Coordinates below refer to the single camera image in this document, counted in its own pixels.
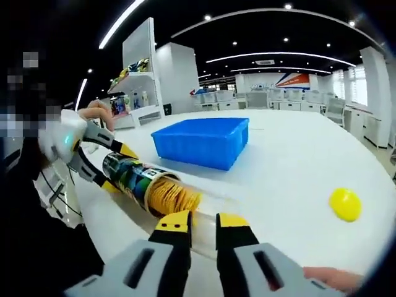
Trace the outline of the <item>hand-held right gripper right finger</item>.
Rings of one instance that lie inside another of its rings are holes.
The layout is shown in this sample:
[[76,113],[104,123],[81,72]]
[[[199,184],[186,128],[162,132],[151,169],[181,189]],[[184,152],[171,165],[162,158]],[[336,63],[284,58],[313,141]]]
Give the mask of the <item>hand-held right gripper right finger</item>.
[[295,261],[260,243],[240,216],[216,215],[217,270],[225,296],[338,296],[339,291],[306,278]]

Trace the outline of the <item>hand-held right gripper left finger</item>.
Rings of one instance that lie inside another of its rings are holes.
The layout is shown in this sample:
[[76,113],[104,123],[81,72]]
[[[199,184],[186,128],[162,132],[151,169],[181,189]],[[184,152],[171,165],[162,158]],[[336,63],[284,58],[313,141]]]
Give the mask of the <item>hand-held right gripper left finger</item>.
[[163,217],[148,240],[113,257],[101,275],[66,289],[64,296],[182,296],[191,267],[188,210]]

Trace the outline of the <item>person's left hand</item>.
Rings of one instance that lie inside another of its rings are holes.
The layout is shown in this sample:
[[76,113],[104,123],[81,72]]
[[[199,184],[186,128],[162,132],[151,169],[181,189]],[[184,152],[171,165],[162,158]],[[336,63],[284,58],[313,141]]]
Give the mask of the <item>person's left hand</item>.
[[84,119],[101,119],[105,122],[109,131],[114,131],[114,121],[109,106],[101,100],[91,101],[86,108],[82,108],[77,112]]

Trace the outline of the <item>person's right hand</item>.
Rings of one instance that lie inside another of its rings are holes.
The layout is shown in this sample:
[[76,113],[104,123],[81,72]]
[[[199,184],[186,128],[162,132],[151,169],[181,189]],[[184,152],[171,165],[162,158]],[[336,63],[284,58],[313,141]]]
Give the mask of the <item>person's right hand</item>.
[[303,271],[306,278],[314,278],[344,293],[356,291],[363,280],[359,274],[331,267],[304,267]]

